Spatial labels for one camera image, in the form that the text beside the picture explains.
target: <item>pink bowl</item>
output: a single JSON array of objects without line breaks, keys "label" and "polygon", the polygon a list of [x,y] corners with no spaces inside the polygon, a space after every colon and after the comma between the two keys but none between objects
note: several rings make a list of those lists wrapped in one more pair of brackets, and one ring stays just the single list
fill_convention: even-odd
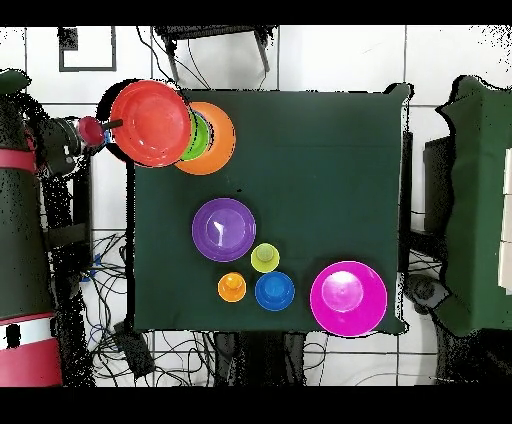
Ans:
[{"label": "pink bowl", "polygon": [[310,304],[315,319],[325,330],[338,336],[361,336],[384,317],[386,286],[365,264],[337,262],[315,278]]}]

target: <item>green cloth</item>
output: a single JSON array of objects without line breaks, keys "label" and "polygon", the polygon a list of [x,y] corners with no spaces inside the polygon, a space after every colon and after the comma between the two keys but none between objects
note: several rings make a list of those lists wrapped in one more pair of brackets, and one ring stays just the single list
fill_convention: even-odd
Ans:
[{"label": "green cloth", "polygon": [[454,206],[446,229],[446,285],[437,309],[458,336],[481,328],[512,328],[512,296],[498,286],[505,150],[512,147],[512,96],[462,78],[441,111],[455,135]]},{"label": "green cloth", "polygon": [[[318,331],[309,306],[314,278],[333,262],[358,260],[388,290],[378,330],[399,333],[395,317],[401,109],[409,86],[389,94],[188,91],[231,118],[236,147],[208,176],[174,166],[137,167],[135,178],[135,326],[169,330]],[[254,296],[262,275],[251,250],[230,263],[205,258],[192,241],[197,210],[217,197],[244,203],[256,219],[255,247],[279,249],[278,271],[296,288],[280,312]],[[222,275],[240,272],[247,293],[237,303],[217,292]]]}]

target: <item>green table cover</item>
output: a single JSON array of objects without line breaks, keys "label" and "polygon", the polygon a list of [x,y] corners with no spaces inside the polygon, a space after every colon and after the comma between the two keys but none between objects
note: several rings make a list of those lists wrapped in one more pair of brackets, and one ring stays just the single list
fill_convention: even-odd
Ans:
[{"label": "green table cover", "polygon": [[[407,84],[384,93],[186,91],[231,118],[236,147],[229,163],[208,176],[174,166],[137,167],[135,177],[135,327],[167,330],[318,331],[310,288],[327,265],[368,264],[388,290],[378,330],[398,333],[395,317],[401,109]],[[261,308],[261,276],[250,252],[217,263],[191,237],[197,210],[217,197],[247,205],[257,226],[254,246],[274,244],[277,270],[293,280],[292,304]],[[217,283],[230,271],[247,281],[237,303],[223,301]]]}]

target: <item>black stand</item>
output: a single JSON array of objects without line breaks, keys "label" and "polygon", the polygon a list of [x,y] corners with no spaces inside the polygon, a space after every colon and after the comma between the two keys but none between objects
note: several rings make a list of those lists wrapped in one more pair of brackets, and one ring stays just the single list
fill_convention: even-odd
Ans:
[{"label": "black stand", "polygon": [[272,31],[277,25],[244,25],[244,26],[230,26],[230,25],[206,25],[206,26],[166,26],[155,27],[155,32],[162,37],[165,44],[165,51],[169,58],[171,65],[172,77],[175,82],[179,81],[178,70],[176,68],[176,60],[174,53],[177,48],[178,40],[189,40],[191,38],[211,37],[214,35],[234,34],[239,32],[253,31],[260,53],[261,61],[265,73],[270,71],[268,64],[267,54],[265,48],[268,45],[268,33]]}]

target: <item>plastic dish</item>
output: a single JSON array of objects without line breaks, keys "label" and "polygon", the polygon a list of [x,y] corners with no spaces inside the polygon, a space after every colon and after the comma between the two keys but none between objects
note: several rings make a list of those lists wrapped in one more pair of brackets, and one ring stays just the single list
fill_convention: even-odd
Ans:
[{"label": "plastic dish", "polygon": [[123,88],[110,113],[111,121],[118,119],[123,125],[112,128],[117,145],[148,167],[176,162],[190,141],[187,106],[176,91],[158,81],[142,80]]},{"label": "plastic dish", "polygon": [[245,296],[244,277],[238,272],[230,272],[219,280],[219,296],[226,302],[238,302]]},{"label": "plastic dish", "polygon": [[313,282],[311,311],[325,330],[356,337],[373,330],[384,317],[387,291],[380,276],[355,261],[325,268]]},{"label": "plastic dish", "polygon": [[210,200],[197,211],[192,222],[192,239],[204,256],[230,262],[245,255],[256,237],[251,211],[238,200]]},{"label": "plastic dish", "polygon": [[268,243],[261,243],[251,253],[251,265],[256,271],[271,272],[279,265],[279,251]]},{"label": "plastic dish", "polygon": [[198,112],[190,113],[191,136],[181,160],[192,160],[201,156],[210,144],[210,128]]},{"label": "plastic dish", "polygon": [[295,296],[295,286],[290,277],[278,271],[262,275],[254,291],[260,306],[272,312],[286,309]]},{"label": "plastic dish", "polygon": [[228,163],[235,150],[235,128],[229,116],[210,103],[193,102],[190,108],[199,112],[210,124],[211,144],[201,156],[196,159],[180,161],[176,167],[183,172],[193,175],[207,175],[221,169]]}]

